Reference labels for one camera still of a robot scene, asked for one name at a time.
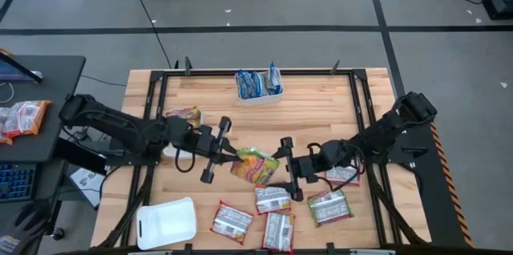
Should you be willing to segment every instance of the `blue snack packet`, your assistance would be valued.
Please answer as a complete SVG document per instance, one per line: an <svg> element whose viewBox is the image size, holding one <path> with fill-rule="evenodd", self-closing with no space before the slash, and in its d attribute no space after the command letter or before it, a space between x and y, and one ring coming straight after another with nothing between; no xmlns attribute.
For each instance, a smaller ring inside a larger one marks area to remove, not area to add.
<svg viewBox="0 0 513 255"><path fill-rule="evenodd" d="M265 85L265 78L262 74L253 71L251 73L251 80L253 82L253 89L255 91L255 98L268 95L267 87Z"/></svg>
<svg viewBox="0 0 513 255"><path fill-rule="evenodd" d="M271 62L269 66L269 73L267 77L267 91L270 95L277 95L281 92L280 79L278 78L278 73L274 68L274 62Z"/></svg>
<svg viewBox="0 0 513 255"><path fill-rule="evenodd" d="M253 83L251 76L247 71L239 70L236 73L236 83L239 89L241 99L251 99L254 97Z"/></svg>

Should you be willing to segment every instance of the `white paper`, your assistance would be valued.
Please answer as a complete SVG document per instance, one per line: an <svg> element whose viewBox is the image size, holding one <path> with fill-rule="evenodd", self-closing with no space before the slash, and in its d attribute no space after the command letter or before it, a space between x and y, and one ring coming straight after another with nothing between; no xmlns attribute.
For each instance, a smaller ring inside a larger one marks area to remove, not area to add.
<svg viewBox="0 0 513 255"><path fill-rule="evenodd" d="M99 187L105 176L96 174L95 172L91 172L85 168L80 168L77 172L74 172L70 178L75 182L76 186L82 190L82 194L89 200L89 202L94 207L97 207L99 205L99 192L93 190L99 191Z"/></svg>

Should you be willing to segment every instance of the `white plastic lid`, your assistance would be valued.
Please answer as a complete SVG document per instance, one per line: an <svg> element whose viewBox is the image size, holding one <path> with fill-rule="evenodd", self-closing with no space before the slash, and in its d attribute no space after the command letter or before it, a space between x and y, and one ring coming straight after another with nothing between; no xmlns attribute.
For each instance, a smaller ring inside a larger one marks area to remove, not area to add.
<svg viewBox="0 0 513 255"><path fill-rule="evenodd" d="M175 200L137 210L137 246L148 250L191 240L197 233L192 199Z"/></svg>

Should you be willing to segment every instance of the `keyboard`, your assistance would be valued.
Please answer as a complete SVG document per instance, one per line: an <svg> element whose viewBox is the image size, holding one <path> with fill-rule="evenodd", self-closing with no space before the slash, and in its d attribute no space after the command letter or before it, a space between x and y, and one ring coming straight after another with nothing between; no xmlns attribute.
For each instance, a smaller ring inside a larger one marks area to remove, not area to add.
<svg viewBox="0 0 513 255"><path fill-rule="evenodd" d="M0 203L31 200L37 164L0 163Z"/></svg>

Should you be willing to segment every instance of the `snack bag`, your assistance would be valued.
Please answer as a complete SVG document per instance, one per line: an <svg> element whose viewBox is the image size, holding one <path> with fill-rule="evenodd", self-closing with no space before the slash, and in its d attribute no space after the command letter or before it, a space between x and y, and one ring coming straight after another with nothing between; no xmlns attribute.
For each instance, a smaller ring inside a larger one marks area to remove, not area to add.
<svg viewBox="0 0 513 255"><path fill-rule="evenodd" d="M267 91L270 95L277 95L281 93L279 74L274 67L274 63L271 63L269 66L269 72L267 74Z"/></svg>
<svg viewBox="0 0 513 255"><path fill-rule="evenodd" d="M248 232L248 227L254 215L232 208L223 203L223 201L219 203L220 206L217 209L210 231L221 234L243 245L244 237Z"/></svg>
<svg viewBox="0 0 513 255"><path fill-rule="evenodd" d="M241 99L254 98L255 93L251 75L247 71L239 70L235 75L235 79L237 89L239 90L239 97Z"/></svg>
<svg viewBox="0 0 513 255"><path fill-rule="evenodd" d="M280 162L271 156L259 152L256 148L241 148L237 155L243 161L233 162L230 172L253 184L267 184Z"/></svg>
<svg viewBox="0 0 513 255"><path fill-rule="evenodd" d="M255 187L255 205L258 215L280 210L290 210L290 196L287 190L278 187Z"/></svg>
<svg viewBox="0 0 513 255"><path fill-rule="evenodd" d="M256 71L251 72L251 80L253 82L253 88L255 92L255 98L269 95L267 86L265 84L265 77Z"/></svg>
<svg viewBox="0 0 513 255"><path fill-rule="evenodd" d="M47 100L15 103L7 117L3 135L10 139L20 135L37 135L50 103Z"/></svg>
<svg viewBox="0 0 513 255"><path fill-rule="evenodd" d="M333 167L326 172L326 179L334 184L342 184L347 180L351 179L354 174L359 172L355 167ZM358 173L357 177L352 179L348 184L348 186L359 186L360 185L360 174Z"/></svg>
<svg viewBox="0 0 513 255"><path fill-rule="evenodd" d="M293 253L294 215L267 214L262 249Z"/></svg>
<svg viewBox="0 0 513 255"><path fill-rule="evenodd" d="M197 129L201 126L201 111L198 107L176 107L166 112L166 117L177 116L186 119L193 128Z"/></svg>
<svg viewBox="0 0 513 255"><path fill-rule="evenodd" d="M315 227L320 227L341 219L354 217L342 190L320 192L308 198Z"/></svg>
<svg viewBox="0 0 513 255"><path fill-rule="evenodd" d="M0 143L13 144L13 141L3 135L3 127L6 124L7 116L9 116L10 107L0 107Z"/></svg>

